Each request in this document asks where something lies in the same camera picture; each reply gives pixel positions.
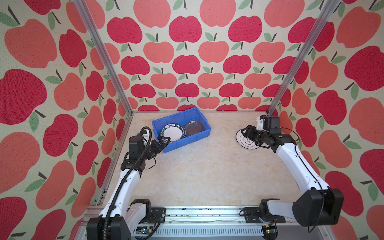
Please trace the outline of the white plate black rim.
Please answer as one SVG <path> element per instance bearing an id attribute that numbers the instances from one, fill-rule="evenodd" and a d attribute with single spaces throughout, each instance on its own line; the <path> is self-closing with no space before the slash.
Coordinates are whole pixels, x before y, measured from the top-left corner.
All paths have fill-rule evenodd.
<path id="1" fill-rule="evenodd" d="M 259 148 L 259 146 L 257 146 L 254 142 L 243 136 L 242 130 L 237 131 L 236 141 L 241 147 L 247 150 L 256 150 Z"/>

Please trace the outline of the white plate green rim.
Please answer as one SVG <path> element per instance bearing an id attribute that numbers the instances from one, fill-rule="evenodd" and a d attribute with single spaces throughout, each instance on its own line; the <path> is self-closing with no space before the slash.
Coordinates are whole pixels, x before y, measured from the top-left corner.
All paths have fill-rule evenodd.
<path id="1" fill-rule="evenodd" d="M 170 138 L 170 142 L 176 142 L 186 136 L 186 131 L 180 124 L 168 124 L 161 129 L 159 135 Z"/>

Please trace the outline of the clear glass plate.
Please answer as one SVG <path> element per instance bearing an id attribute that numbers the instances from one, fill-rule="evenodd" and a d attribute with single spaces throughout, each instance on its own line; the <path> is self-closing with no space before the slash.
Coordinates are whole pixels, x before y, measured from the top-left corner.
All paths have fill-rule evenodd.
<path id="1" fill-rule="evenodd" d="M 204 125 L 198 120 L 190 120 L 184 124 L 184 129 L 187 136 L 192 136 L 204 131 Z"/>

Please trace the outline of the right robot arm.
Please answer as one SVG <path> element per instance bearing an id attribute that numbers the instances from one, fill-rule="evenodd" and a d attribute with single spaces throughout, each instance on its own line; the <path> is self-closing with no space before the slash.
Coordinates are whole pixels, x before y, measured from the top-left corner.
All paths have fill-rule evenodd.
<path id="1" fill-rule="evenodd" d="M 288 167 L 301 197 L 288 203 L 280 199 L 263 199 L 259 218 L 265 223 L 278 217 L 296 220 L 302 227 L 331 226 L 339 222 L 344 195 L 333 189 L 307 162 L 298 148 L 298 140 L 283 134 L 279 117 L 262 115 L 257 126 L 248 125 L 237 132 L 245 144 L 271 149 Z"/>

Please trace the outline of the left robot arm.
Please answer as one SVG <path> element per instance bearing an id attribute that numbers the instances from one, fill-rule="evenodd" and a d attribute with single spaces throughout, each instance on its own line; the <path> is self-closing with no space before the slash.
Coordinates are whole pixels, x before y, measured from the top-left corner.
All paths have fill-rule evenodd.
<path id="1" fill-rule="evenodd" d="M 151 201 L 130 199 L 146 169 L 146 161 L 155 158 L 170 141 L 169 137 L 152 140 L 152 134 L 146 132 L 129 139 L 119 183 L 101 213 L 87 223 L 89 240 L 133 240 L 139 233 L 141 240 L 147 240 L 159 229 L 164 215 L 152 211 Z"/>

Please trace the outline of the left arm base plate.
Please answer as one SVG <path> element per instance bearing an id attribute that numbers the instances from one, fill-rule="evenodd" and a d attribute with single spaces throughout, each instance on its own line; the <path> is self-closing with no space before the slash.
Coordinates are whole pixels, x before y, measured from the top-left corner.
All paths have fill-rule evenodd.
<path id="1" fill-rule="evenodd" d="M 166 218 L 166 208 L 152 207 L 151 212 L 147 214 L 139 223 L 140 224 L 164 224 Z"/>

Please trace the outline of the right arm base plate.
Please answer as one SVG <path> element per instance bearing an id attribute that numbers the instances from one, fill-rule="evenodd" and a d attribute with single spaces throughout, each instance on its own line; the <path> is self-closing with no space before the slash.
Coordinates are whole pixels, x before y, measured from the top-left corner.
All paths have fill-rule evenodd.
<path id="1" fill-rule="evenodd" d="M 240 217 L 244 217 L 247 224 L 272 224 L 286 223 L 286 219 L 281 216 L 275 216 L 267 213 L 266 210 L 260 209 L 259 207 L 254 208 L 243 208 L 239 212 Z"/>

